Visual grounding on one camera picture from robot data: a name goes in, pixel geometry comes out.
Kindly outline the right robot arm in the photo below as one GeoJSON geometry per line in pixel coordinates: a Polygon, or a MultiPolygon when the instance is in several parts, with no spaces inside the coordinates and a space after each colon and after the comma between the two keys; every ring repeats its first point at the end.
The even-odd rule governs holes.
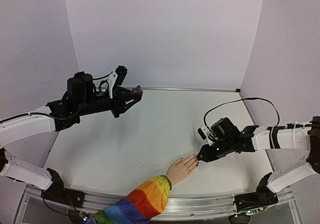
{"type": "Polygon", "coordinates": [[[207,143],[197,155],[199,161],[216,161],[231,153],[266,151],[272,164],[281,164],[262,177],[256,190],[234,197],[236,214],[252,215],[279,202],[278,193],[292,184],[320,172],[320,118],[284,126],[246,126],[240,131],[229,118],[222,118],[198,133],[207,143]]]}

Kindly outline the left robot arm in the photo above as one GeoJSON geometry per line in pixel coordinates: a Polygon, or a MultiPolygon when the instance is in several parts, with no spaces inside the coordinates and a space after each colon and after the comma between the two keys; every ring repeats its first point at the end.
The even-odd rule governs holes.
{"type": "Polygon", "coordinates": [[[80,123],[80,117],[111,111],[115,118],[140,102],[140,86],[131,90],[115,86],[108,92],[93,91],[88,85],[78,94],[65,94],[62,100],[48,103],[29,113],[19,114],[0,122],[0,174],[14,181],[41,189],[45,200],[81,208],[85,194],[65,187],[59,173],[51,168],[37,167],[18,159],[5,149],[6,145],[37,134],[59,132],[80,123]]]}

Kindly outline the mannequin hand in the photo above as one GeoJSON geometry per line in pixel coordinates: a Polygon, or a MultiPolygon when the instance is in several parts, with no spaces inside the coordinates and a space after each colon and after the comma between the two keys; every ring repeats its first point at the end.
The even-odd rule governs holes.
{"type": "Polygon", "coordinates": [[[192,154],[172,163],[167,170],[166,177],[172,185],[176,185],[188,178],[197,167],[197,157],[195,154],[192,154]]]}

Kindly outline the purple nail polish bottle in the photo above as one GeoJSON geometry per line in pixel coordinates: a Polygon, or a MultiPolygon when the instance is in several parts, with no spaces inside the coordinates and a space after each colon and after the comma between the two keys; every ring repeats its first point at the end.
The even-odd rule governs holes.
{"type": "Polygon", "coordinates": [[[142,95],[143,94],[143,90],[142,90],[141,86],[138,85],[137,87],[132,89],[131,93],[134,94],[134,95],[142,95]]]}

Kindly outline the rainbow sleeve forearm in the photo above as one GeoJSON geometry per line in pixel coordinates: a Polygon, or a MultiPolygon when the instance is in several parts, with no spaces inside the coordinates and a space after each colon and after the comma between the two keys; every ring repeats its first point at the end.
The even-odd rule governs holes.
{"type": "Polygon", "coordinates": [[[169,201],[172,184],[166,176],[154,177],[128,196],[90,217],[88,224],[148,224],[169,201]]]}

